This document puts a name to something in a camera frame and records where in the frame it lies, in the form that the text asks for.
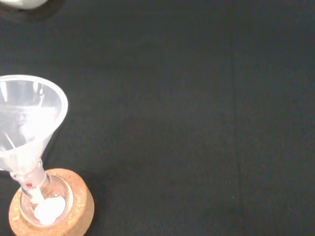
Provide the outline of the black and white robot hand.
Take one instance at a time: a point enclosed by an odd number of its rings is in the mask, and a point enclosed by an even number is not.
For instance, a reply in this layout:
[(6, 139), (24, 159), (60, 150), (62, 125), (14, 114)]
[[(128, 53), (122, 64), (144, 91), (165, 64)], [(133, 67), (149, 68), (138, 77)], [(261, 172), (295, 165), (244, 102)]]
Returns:
[(0, 0), (0, 3), (17, 9), (30, 10), (42, 6), (47, 1), (48, 0)]

